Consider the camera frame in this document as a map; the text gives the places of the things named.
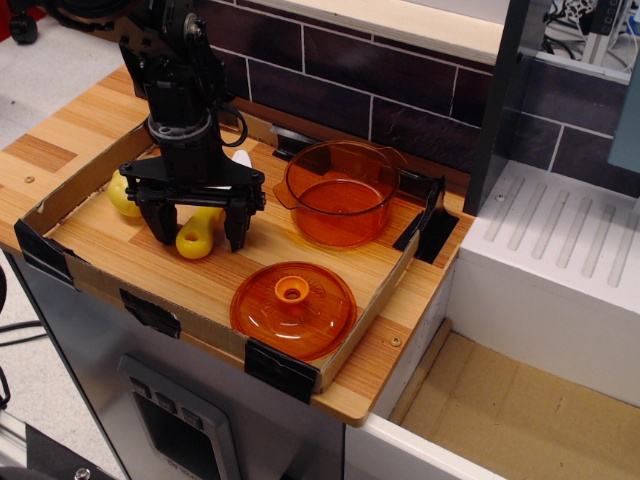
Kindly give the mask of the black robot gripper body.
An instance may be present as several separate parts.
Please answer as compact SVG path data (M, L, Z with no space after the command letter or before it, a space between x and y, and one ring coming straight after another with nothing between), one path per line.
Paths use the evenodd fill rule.
M158 122L150 115L145 127L160 154L119 167L127 198L141 211L169 204L239 208L248 214L264 209L265 175L224 153L215 115L207 112L187 125Z

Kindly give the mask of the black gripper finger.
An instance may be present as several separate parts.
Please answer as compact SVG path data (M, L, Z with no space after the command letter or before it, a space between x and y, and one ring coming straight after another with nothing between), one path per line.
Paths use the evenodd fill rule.
M154 237L164 245L173 245L177 235L177 208L161 200L138 200L137 205Z
M250 220L250 210L246 205L230 206L225 209L224 230L232 252L237 252L244 247Z

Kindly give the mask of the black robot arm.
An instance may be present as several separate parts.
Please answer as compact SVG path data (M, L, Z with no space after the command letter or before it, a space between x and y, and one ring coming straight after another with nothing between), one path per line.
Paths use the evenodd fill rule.
M62 25L118 44L135 93L149 107L146 129L160 153L124 163L125 192L155 238L177 236L180 205L219 207L230 248L245 243L265 207L262 172L225 153L218 113L237 115L223 63L190 1L42 1Z

